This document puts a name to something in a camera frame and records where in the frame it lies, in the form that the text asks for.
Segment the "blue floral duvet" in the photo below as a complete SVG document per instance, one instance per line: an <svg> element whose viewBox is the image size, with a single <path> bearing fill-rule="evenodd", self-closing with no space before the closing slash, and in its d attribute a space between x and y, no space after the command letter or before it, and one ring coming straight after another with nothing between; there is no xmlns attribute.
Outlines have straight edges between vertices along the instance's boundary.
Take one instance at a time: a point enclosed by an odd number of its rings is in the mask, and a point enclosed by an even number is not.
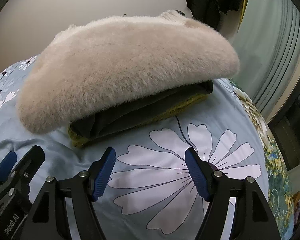
<svg viewBox="0 0 300 240"><path fill-rule="evenodd" d="M21 158L33 145L45 161L30 182L34 200L47 176L71 178L100 159L106 148L116 163L104 195L94 203L107 239L194 239L207 203L197 193L186 167L187 148L230 178L254 177L269 188L258 133L227 79L184 113L132 129L87 148L75 148L65 127L34 135L21 125L15 104L36 58L0 73L0 162L8 152Z"/></svg>

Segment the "floral bed sheet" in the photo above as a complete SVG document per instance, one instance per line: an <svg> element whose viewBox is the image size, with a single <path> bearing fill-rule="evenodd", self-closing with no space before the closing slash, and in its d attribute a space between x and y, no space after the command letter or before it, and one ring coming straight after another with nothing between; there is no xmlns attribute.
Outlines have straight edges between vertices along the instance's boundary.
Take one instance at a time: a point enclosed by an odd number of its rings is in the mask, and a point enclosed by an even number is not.
<svg viewBox="0 0 300 240"><path fill-rule="evenodd" d="M264 150L268 172L268 200L282 239L290 239L294 228L294 204L290 178L282 153L267 122L251 98L232 80L230 92L240 102L253 123Z"/></svg>

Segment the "beige fluffy cartoon sweater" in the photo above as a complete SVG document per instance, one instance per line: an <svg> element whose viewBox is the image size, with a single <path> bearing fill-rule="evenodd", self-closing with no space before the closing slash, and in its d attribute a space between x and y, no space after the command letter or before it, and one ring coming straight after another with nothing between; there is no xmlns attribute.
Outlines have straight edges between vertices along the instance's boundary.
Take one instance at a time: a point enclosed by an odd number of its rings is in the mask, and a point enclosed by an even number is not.
<svg viewBox="0 0 300 240"><path fill-rule="evenodd" d="M110 16L55 36L23 83L17 113L28 131L45 134L125 102L231 77L239 68L226 38L174 10Z"/></svg>

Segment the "dark green yellow folded garment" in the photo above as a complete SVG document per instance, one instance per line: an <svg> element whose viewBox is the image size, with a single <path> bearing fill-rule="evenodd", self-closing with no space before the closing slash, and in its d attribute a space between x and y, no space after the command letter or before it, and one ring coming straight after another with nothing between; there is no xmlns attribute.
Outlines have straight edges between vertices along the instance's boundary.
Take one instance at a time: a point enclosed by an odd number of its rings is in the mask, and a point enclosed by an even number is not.
<svg viewBox="0 0 300 240"><path fill-rule="evenodd" d="M68 135L73 146L85 148L124 131L178 115L212 92L213 82L209 80L125 102L70 123Z"/></svg>

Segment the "pale green curtain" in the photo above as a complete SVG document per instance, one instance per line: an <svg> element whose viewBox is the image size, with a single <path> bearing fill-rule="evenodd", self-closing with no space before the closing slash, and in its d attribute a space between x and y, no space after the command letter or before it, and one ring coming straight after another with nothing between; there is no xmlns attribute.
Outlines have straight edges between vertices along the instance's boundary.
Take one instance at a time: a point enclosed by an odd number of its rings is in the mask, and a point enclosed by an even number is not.
<svg viewBox="0 0 300 240"><path fill-rule="evenodd" d="M269 114L300 55L300 12L291 0L248 0L233 46L241 63L235 83Z"/></svg>

